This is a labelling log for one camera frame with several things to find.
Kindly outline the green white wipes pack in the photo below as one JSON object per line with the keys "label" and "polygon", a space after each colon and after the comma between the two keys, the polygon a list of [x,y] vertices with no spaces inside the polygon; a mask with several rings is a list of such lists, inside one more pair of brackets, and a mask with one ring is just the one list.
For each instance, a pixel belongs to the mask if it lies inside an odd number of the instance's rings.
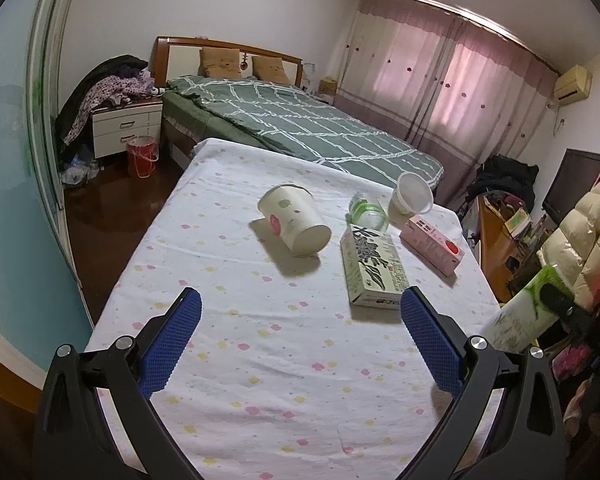
{"label": "green white wipes pack", "polygon": [[494,313],[478,334],[496,350],[521,353],[557,320],[540,298],[544,285],[554,285],[569,299],[573,298],[571,286],[556,264],[543,266],[532,280]]}

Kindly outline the green tea drink carton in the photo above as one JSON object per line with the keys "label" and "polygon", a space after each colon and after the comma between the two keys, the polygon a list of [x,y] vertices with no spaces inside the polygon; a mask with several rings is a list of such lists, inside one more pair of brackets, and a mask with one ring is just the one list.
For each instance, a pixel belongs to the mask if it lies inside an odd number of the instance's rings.
{"label": "green tea drink carton", "polygon": [[408,284],[387,232],[349,224],[340,238],[344,277],[352,306],[396,310]]}

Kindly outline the orange wooden desk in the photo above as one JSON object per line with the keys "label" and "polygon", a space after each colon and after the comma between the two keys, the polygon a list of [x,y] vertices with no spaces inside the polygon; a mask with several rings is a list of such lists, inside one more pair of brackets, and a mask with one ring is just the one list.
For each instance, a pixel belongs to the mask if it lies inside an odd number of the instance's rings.
{"label": "orange wooden desk", "polygon": [[505,221],[488,203],[479,196],[479,263],[482,273],[496,300],[505,304],[513,294],[507,284],[518,271],[521,263],[520,247],[510,236]]}

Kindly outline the cream puffer jacket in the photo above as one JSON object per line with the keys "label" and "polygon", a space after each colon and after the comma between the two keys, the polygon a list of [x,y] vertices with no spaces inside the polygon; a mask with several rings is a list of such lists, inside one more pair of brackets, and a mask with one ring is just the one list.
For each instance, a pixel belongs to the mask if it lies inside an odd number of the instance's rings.
{"label": "cream puffer jacket", "polygon": [[585,193],[536,255],[557,266],[576,304],[591,311],[600,284],[600,182]]}

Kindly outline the pink strawberry milk carton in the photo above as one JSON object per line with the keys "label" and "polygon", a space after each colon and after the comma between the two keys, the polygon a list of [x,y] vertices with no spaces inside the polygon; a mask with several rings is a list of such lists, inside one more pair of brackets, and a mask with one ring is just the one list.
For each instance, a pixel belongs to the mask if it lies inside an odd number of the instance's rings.
{"label": "pink strawberry milk carton", "polygon": [[400,239],[449,278],[464,258],[463,249],[419,216],[405,222]]}

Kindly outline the white dotted table cloth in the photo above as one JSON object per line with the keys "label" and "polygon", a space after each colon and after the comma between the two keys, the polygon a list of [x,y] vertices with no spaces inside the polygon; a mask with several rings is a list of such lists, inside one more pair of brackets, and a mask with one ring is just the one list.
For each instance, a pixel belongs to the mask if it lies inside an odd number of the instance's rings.
{"label": "white dotted table cloth", "polygon": [[[291,255],[258,211],[306,188],[334,238]],[[393,479],[449,404],[400,316],[351,307],[338,238],[356,193],[390,188],[251,146],[208,140],[122,272],[90,343],[107,348],[185,287],[202,317],[152,405],[207,479]]]}

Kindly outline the black clothes heap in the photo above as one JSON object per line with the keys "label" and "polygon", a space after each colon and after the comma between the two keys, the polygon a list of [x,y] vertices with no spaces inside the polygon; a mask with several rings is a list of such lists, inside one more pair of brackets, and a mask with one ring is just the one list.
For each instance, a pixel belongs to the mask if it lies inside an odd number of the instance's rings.
{"label": "black clothes heap", "polygon": [[531,212],[535,203],[534,184],[540,168],[504,155],[491,155],[478,168],[475,179],[466,188],[465,202],[470,203],[478,195],[502,191],[513,195]]}

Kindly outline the clear plastic cup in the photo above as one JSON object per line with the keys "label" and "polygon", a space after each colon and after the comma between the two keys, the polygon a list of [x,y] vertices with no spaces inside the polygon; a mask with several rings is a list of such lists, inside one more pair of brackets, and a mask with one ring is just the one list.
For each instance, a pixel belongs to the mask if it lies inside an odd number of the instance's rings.
{"label": "clear plastic cup", "polygon": [[404,172],[396,179],[390,204],[400,214],[426,214],[434,206],[434,196],[422,177]]}

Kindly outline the black television screen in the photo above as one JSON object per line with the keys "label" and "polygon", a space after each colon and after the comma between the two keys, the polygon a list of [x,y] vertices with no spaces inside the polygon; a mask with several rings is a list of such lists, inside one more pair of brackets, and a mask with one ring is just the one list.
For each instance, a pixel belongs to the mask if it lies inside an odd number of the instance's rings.
{"label": "black television screen", "polygon": [[542,201],[542,209],[556,226],[600,174],[600,154],[567,148],[552,185]]}

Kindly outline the green capped plastic bottle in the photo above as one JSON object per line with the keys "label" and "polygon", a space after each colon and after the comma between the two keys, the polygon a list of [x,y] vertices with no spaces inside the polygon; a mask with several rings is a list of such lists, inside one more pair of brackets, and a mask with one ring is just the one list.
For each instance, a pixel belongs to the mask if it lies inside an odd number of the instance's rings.
{"label": "green capped plastic bottle", "polygon": [[355,193],[349,203],[347,222],[374,231],[388,229],[388,216],[378,200],[363,193]]}

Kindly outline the red plastic bucket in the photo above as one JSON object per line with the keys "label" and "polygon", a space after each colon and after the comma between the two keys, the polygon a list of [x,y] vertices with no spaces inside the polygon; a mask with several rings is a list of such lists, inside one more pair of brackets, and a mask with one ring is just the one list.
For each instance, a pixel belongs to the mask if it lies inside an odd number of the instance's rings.
{"label": "red plastic bucket", "polygon": [[137,136],[126,144],[129,173],[139,179],[149,178],[159,159],[159,144],[152,136]]}

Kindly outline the white bedside cabinet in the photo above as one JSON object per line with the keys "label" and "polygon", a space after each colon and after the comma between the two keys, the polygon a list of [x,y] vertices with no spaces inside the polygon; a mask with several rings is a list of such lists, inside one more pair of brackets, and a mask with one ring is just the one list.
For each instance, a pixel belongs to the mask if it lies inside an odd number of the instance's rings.
{"label": "white bedside cabinet", "polygon": [[95,158],[122,153],[139,136],[160,139],[162,101],[158,98],[132,102],[124,107],[99,107],[91,114]]}

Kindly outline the white paper cup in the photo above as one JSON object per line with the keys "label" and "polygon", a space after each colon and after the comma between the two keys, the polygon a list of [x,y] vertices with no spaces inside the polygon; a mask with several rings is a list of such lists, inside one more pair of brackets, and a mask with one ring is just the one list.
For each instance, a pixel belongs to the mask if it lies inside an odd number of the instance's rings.
{"label": "white paper cup", "polygon": [[280,184],[259,200],[258,209],[296,257],[317,255],[332,237],[313,195],[300,185]]}

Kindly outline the pink striped curtain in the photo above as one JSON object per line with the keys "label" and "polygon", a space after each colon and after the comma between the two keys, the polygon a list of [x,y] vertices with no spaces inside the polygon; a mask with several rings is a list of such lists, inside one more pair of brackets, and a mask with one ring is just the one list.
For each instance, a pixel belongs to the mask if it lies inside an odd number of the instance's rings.
{"label": "pink striped curtain", "polygon": [[335,104],[444,168],[455,208],[491,155],[518,157],[538,133],[557,73],[515,41],[417,0],[360,0]]}

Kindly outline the pile of clothes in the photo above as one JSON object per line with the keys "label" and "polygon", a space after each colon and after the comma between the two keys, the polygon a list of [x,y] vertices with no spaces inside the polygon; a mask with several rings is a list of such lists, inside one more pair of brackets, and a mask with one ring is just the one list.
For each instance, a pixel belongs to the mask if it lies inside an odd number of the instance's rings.
{"label": "pile of clothes", "polygon": [[147,71],[148,62],[122,54],[93,68],[74,88],[55,119],[58,162],[68,164],[79,147],[91,112],[111,98],[121,101],[152,96],[154,80]]}

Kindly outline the air conditioner unit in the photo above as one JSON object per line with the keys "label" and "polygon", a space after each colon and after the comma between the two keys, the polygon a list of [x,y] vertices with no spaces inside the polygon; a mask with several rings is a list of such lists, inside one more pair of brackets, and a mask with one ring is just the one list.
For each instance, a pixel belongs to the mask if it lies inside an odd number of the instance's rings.
{"label": "air conditioner unit", "polygon": [[583,66],[575,65],[558,77],[554,84],[554,100],[565,106],[588,98],[593,75]]}

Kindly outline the bed with green quilt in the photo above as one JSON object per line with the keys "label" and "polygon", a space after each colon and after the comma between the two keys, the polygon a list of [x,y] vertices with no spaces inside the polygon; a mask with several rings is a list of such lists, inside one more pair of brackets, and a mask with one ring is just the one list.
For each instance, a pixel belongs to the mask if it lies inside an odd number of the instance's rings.
{"label": "bed with green quilt", "polygon": [[215,138],[263,148],[387,186],[412,172],[436,188],[444,174],[434,157],[295,86],[186,75],[168,82],[162,111],[166,124],[195,143]]}

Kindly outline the wooden headboard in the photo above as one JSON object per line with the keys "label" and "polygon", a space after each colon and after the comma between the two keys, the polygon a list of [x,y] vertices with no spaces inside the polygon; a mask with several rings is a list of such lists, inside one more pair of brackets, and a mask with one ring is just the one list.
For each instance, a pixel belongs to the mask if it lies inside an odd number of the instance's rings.
{"label": "wooden headboard", "polygon": [[165,87],[166,82],[187,74],[199,72],[202,48],[237,49],[240,54],[240,67],[244,76],[252,74],[251,58],[266,56],[280,58],[287,77],[300,87],[303,77],[303,62],[290,54],[266,50],[259,47],[235,44],[234,42],[175,36],[158,36],[155,41],[151,58],[151,76],[157,87]]}

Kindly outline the brown left pillow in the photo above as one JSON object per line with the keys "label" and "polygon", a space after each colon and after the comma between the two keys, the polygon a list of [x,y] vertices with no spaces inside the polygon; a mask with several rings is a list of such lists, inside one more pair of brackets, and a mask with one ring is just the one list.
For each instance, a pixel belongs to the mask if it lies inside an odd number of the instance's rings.
{"label": "brown left pillow", "polygon": [[238,49],[203,47],[200,69],[207,78],[236,80],[242,78]]}

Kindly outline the brown pillow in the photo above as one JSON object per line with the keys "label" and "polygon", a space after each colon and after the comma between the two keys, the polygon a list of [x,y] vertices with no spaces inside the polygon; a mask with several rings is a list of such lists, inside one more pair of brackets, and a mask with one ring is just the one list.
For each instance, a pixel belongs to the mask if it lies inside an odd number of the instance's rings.
{"label": "brown pillow", "polygon": [[273,84],[286,84],[286,86],[291,84],[281,58],[255,55],[251,58],[251,63],[252,74],[259,80],[272,82]]}
{"label": "brown pillow", "polygon": [[242,78],[238,49],[203,47],[200,69],[207,78],[236,80]]}

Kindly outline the brown right pillow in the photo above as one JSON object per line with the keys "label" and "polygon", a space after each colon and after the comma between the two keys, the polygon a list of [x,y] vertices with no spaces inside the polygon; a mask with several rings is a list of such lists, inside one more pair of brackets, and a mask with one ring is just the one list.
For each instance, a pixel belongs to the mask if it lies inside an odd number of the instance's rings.
{"label": "brown right pillow", "polygon": [[273,84],[286,84],[286,86],[291,84],[281,58],[255,55],[251,58],[251,63],[252,74],[259,80],[272,82]]}

